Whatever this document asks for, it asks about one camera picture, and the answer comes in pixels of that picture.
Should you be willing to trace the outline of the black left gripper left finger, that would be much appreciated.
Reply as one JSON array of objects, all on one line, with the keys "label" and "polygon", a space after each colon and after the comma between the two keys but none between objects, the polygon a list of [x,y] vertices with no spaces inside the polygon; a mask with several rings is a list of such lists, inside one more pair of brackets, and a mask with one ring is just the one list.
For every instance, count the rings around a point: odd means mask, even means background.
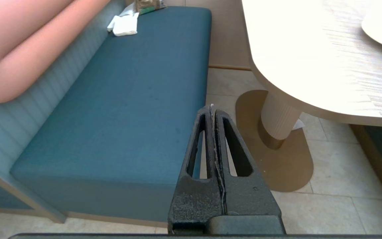
[{"label": "black left gripper left finger", "polygon": [[[197,113],[168,212],[168,232],[206,232],[209,220],[226,211],[213,117],[211,105]],[[207,179],[193,177],[201,132],[205,136]]]}]

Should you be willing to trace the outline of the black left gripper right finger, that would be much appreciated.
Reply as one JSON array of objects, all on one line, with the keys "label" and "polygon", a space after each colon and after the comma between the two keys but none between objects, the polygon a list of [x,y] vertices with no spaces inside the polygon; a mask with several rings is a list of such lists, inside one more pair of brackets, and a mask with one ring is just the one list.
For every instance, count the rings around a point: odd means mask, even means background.
[{"label": "black left gripper right finger", "polygon": [[280,208],[230,116],[215,112],[215,139],[227,215],[280,215]]}]

